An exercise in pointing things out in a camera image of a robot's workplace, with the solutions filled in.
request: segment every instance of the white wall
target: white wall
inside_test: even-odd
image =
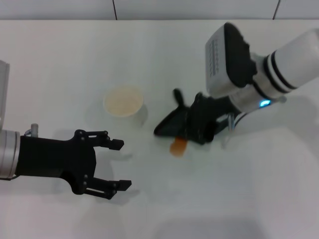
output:
[[[281,0],[276,19],[319,18],[319,0]]]
[[[114,0],[122,19],[272,19],[278,0]]]
[[[0,19],[115,19],[112,0],[0,0]]]

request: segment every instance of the blue led light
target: blue led light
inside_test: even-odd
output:
[[[265,107],[265,106],[268,106],[270,103],[271,103],[271,101],[269,101],[269,100],[261,101],[259,106],[260,107]]]

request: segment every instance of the orange object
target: orange object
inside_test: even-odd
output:
[[[175,157],[182,157],[186,150],[187,140],[183,138],[175,138],[175,141],[170,145],[169,151]]]

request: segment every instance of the black stripe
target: black stripe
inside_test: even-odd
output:
[[[270,100],[270,101],[275,100],[275,99],[273,99],[273,98],[271,98],[271,97],[269,97],[269,96],[266,96],[265,93],[259,88],[259,86],[257,85],[256,82],[253,83],[253,86],[254,86],[255,90],[257,91],[257,93],[258,93],[262,98],[264,98],[264,99],[266,99],[266,100]]]
[[[277,65],[276,65],[276,61],[275,61],[275,52],[276,52],[276,51],[274,51],[273,54],[271,54],[271,64],[272,64],[272,66],[273,66],[273,68],[274,68],[274,71],[275,71],[276,75],[277,75],[278,78],[281,80],[281,82],[284,83],[285,86],[287,86],[288,88],[290,88],[290,89],[292,89],[292,90],[297,89],[297,87],[294,87],[294,86],[292,86],[291,84],[289,84],[289,83],[285,80],[285,78],[283,77],[283,75],[279,72],[278,67],[277,67]]]
[[[264,59],[264,70],[266,73],[267,78],[269,79],[270,83],[272,84],[272,86],[279,92],[281,93],[289,93],[289,91],[285,91],[284,89],[282,89],[277,82],[275,81],[275,79],[273,78],[273,76],[270,74],[269,68],[268,68],[268,57],[265,57]]]

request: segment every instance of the white tabletop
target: white tabletop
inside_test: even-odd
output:
[[[309,20],[236,20],[251,50],[269,54]],[[96,149],[96,177],[132,180],[112,200],[77,196],[62,179],[0,182],[0,238],[314,239],[319,237],[319,80],[285,104],[254,112],[222,146],[153,136],[176,104],[205,91],[204,45],[225,20],[0,21],[0,59],[10,63],[4,129],[70,139],[107,130],[120,152]],[[142,127],[117,127],[104,93],[131,84],[145,97]]]

